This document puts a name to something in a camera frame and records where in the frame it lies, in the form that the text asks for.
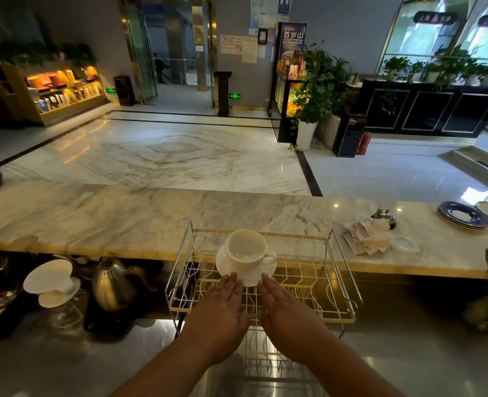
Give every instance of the red fire extinguisher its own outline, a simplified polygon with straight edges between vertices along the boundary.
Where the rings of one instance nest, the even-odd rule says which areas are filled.
[[[356,154],[360,156],[364,156],[365,152],[367,151],[367,146],[369,145],[369,141],[371,140],[371,133],[366,132],[363,133],[360,137],[360,143],[358,144],[358,150],[356,150]]]

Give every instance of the black floor stripe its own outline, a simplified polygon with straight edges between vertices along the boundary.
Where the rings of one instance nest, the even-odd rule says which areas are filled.
[[[60,139],[61,137],[66,136],[66,135],[70,134],[71,132],[80,129],[80,128],[82,128],[85,125],[91,124],[93,121],[96,121],[97,119],[102,119],[106,114],[107,113],[102,114],[102,115],[100,115],[98,117],[95,117],[94,119],[90,119],[90,120],[88,120],[88,121],[86,121],[86,122],[84,122],[84,123],[82,123],[80,125],[77,125],[77,126],[71,128],[71,129],[65,131],[65,132],[62,132],[61,134],[55,135],[52,138],[47,139],[46,141],[43,141],[43,142],[41,142],[41,143],[39,143],[39,144],[37,144],[35,146],[29,147],[27,150],[24,150],[23,152],[16,153],[14,156],[11,156],[11,157],[9,157],[7,159],[1,160],[0,161],[0,167],[1,166],[4,166],[7,163],[10,163],[11,161],[14,161],[16,159],[19,159],[20,157],[22,157],[22,156],[24,156],[26,154],[29,154],[31,152],[34,152],[36,149],[39,149],[42,146],[45,146],[45,145],[47,145],[47,144],[49,144],[51,142],[54,142],[55,140]]]
[[[171,115],[197,115],[198,117],[218,117],[217,115],[211,114],[193,114],[193,113],[168,113],[164,111],[135,111],[135,110],[111,110],[109,113],[145,113],[145,114],[171,114]],[[224,117],[228,119],[271,119],[269,117],[241,117],[236,115],[231,115],[229,117]]]
[[[264,128],[266,130],[271,130],[271,126],[256,126],[256,125],[231,125],[231,124],[203,124],[203,123],[184,123],[180,121],[158,121],[151,119],[113,119],[115,121],[138,121],[145,123],[167,123],[167,124],[187,124],[187,125],[216,125],[216,126],[239,126],[242,128]]]
[[[296,150],[295,153],[297,154],[297,157],[299,159],[299,164],[301,165],[301,168],[303,169],[303,174],[305,174],[306,183],[308,184],[308,187],[310,188],[310,193],[312,194],[312,196],[323,196],[323,194],[321,193],[321,190],[319,188],[318,182],[316,181],[316,179],[314,177],[314,173],[312,172],[312,169],[310,168],[310,165],[308,164],[305,153],[299,152],[298,150]]]

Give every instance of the white cup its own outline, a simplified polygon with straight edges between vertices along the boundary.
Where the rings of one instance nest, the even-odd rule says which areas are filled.
[[[236,230],[225,242],[227,258],[236,269],[248,270],[259,265],[273,265],[277,254],[264,237],[253,230]]]

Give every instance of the framed picture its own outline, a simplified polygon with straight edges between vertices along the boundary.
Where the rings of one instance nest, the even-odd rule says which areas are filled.
[[[268,43],[268,30],[264,28],[259,29],[259,44]]]

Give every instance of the person's right hand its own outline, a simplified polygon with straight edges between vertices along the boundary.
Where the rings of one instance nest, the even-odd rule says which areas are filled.
[[[320,342],[334,335],[312,308],[273,277],[263,273],[257,287],[267,310],[260,318],[267,336],[283,355],[307,365]]]

